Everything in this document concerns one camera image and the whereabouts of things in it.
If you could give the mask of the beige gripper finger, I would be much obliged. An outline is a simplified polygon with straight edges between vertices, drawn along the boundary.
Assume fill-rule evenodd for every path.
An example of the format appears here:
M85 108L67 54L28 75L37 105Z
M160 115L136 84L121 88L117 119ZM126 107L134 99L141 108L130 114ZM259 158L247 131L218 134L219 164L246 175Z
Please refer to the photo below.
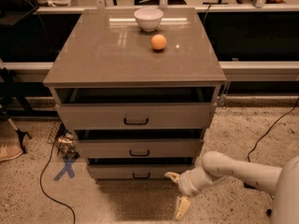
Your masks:
M186 196L178 196L176 203L175 219L182 219L190 208L191 200Z
M175 184L179 182L180 174L174 172L167 172L164 174L165 177L171 179Z

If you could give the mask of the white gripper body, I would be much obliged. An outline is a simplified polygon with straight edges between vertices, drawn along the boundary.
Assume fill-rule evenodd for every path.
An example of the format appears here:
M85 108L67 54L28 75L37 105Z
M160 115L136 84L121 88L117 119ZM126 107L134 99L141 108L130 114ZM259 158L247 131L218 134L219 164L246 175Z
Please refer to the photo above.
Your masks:
M194 197L205 185L206 173L201 166L182 173L178 178L178 189L183 196Z

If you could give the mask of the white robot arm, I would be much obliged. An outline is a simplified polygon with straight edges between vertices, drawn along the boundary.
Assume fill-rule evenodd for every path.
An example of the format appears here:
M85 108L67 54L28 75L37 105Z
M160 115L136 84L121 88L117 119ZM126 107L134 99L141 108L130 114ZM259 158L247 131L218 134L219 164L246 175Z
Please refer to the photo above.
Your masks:
M274 196L271 224L299 224L299 157L283 167L234 160L218 151L208 151L202 164L182 174L164 174L178 185L175 218L180 220L191 205L191 197L228 177Z

